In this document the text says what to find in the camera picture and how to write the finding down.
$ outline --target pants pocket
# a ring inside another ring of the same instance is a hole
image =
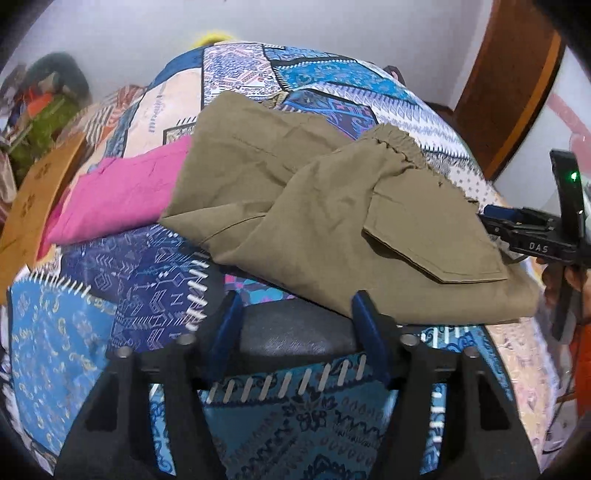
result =
[[[363,230],[441,283],[508,278],[475,208],[427,168],[380,180]]]

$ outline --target folded pink garment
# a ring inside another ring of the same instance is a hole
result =
[[[37,259],[40,260],[45,257],[50,248],[51,242],[49,241],[49,234],[57,224],[58,220],[61,216],[61,211],[64,209],[64,203],[68,195],[70,194],[70,187],[66,188],[64,192],[61,194],[61,198],[56,203],[56,206],[53,207],[51,212],[49,212],[49,217],[47,217],[47,221],[45,222],[45,227],[43,227],[43,233],[41,234],[41,244],[39,245],[39,250],[37,251]]]
[[[168,206],[191,137],[82,175],[47,238],[69,245],[154,223]]]

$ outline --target green cloth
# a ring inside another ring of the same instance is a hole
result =
[[[199,116],[160,223],[348,316],[358,290],[400,323],[533,314],[535,282],[503,263],[476,211],[392,125],[353,142],[321,116],[224,92]]]
[[[55,145],[54,139],[78,113],[78,105],[65,95],[55,95],[39,112],[8,151],[15,180],[20,186],[29,168]]]

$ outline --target orange cloth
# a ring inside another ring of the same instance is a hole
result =
[[[577,398],[577,412],[581,418],[585,412],[591,410],[591,325],[583,327],[570,344],[573,358],[577,354],[579,342],[581,345],[574,372],[574,390]]]
[[[51,93],[44,93],[43,95],[35,98],[31,103],[27,104],[27,113],[29,118],[33,118],[36,114],[41,112],[47,105],[53,100]]]

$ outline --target black padded surface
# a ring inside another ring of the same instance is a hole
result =
[[[347,317],[302,299],[260,303],[244,310],[239,348],[230,359],[228,375],[300,367],[357,351]]]

